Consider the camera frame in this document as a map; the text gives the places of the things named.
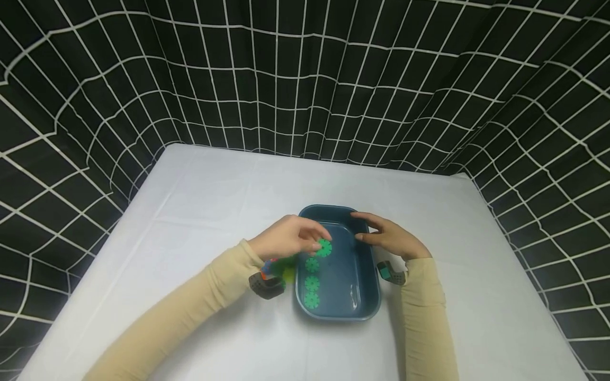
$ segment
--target forearm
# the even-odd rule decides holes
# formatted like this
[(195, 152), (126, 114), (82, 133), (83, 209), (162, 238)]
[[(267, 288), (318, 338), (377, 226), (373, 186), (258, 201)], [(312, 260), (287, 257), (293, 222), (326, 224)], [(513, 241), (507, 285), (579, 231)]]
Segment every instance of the forearm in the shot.
[(262, 265), (246, 241), (223, 252), (139, 317), (84, 380), (146, 380), (201, 323), (237, 300), (248, 289), (248, 278)]
[(445, 295), (432, 258), (407, 262), (402, 287), (408, 381), (457, 381)]

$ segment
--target wrist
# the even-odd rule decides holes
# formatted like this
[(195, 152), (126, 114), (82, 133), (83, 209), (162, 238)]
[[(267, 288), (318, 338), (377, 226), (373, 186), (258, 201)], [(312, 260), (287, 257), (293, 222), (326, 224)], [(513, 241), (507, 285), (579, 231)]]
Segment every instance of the wrist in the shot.
[(265, 249), (262, 247), (261, 242), (257, 238), (258, 237), (254, 237), (246, 242), (248, 242), (248, 245), (250, 245), (250, 248), (256, 254), (256, 256), (259, 257), (263, 262), (266, 262), (271, 259), (271, 257), (268, 253), (265, 253)]
[(417, 250), (405, 252), (405, 253), (403, 253), (400, 256), (405, 261), (412, 260), (412, 259), (432, 258), (432, 254), (430, 253), (430, 251), (428, 250), (427, 247), (422, 247), (422, 248), (417, 249)]

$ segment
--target left hand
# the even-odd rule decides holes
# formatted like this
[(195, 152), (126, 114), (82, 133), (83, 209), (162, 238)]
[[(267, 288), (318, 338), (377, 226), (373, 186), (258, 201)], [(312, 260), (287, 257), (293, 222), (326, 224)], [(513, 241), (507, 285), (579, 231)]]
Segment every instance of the left hand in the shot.
[(320, 223), (295, 215), (277, 220), (261, 234), (248, 241), (256, 255), (263, 261), (286, 258), (299, 252), (313, 253), (320, 250), (318, 240), (332, 240)]

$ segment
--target grid backdrop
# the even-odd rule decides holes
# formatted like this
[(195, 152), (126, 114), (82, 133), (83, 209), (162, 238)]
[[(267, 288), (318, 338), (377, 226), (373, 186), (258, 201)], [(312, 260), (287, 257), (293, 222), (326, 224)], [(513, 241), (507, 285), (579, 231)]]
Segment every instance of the grid backdrop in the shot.
[(468, 173), (610, 380), (607, 0), (3, 0), (0, 380), (172, 143)]

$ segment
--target tabletop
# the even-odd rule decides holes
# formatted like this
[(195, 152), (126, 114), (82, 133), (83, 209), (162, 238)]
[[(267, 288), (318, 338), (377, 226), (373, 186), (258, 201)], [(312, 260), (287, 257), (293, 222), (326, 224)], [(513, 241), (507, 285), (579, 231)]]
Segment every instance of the tabletop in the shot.
[[(311, 204), (381, 215), (427, 245), (462, 380), (586, 380), (468, 179), (183, 144), (163, 153), (19, 380), (80, 380), (173, 288)], [(152, 379), (402, 380), (399, 288), (381, 281), (381, 291), (379, 312), (352, 323), (304, 316), (291, 286), (270, 301), (249, 291)]]

